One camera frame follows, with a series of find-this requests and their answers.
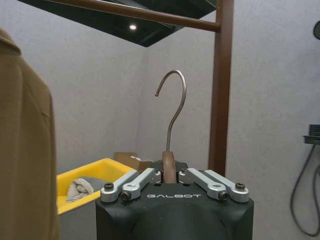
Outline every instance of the logo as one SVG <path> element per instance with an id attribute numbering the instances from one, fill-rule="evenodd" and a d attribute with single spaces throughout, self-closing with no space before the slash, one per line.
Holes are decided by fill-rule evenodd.
<path id="1" fill-rule="evenodd" d="M 201 194 L 175 194 L 172 196 L 166 195 L 156 195 L 156 194 L 148 194 L 146 197 L 148 199 L 158 199 L 158 198 L 163 198 L 163 199 L 191 199 L 191 198 L 199 198 Z"/>

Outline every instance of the clothing rack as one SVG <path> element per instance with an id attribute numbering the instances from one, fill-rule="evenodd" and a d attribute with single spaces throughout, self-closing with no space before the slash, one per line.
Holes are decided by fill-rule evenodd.
<path id="1" fill-rule="evenodd" d="M 216 22 L 141 9 L 101 0 L 49 1 L 109 14 L 215 32 L 208 168 L 214 170 L 220 175 L 225 175 L 234 0 L 216 0 Z"/>

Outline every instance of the vertical post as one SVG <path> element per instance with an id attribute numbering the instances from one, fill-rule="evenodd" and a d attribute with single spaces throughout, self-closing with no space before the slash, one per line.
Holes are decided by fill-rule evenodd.
<path id="1" fill-rule="evenodd" d="M 214 43 L 208 168 L 223 176 L 227 157 L 233 15 L 234 0 L 216 1 L 216 22 L 221 29 L 215 33 Z"/>

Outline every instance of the ceiling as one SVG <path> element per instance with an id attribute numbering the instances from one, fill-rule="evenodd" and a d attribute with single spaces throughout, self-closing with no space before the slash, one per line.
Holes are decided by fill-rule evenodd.
<path id="1" fill-rule="evenodd" d="M 36 8 L 94 29 L 149 47 L 181 29 L 181 26 L 119 16 L 45 0 L 19 0 Z M 200 19 L 216 9 L 216 0 L 108 0 L 132 7 Z"/>

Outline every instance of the ceiling light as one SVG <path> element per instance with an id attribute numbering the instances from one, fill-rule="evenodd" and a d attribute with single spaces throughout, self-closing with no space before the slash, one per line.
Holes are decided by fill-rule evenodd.
<path id="1" fill-rule="evenodd" d="M 134 24 L 130 24 L 129 28 L 134 31 L 137 29 L 137 26 Z"/>

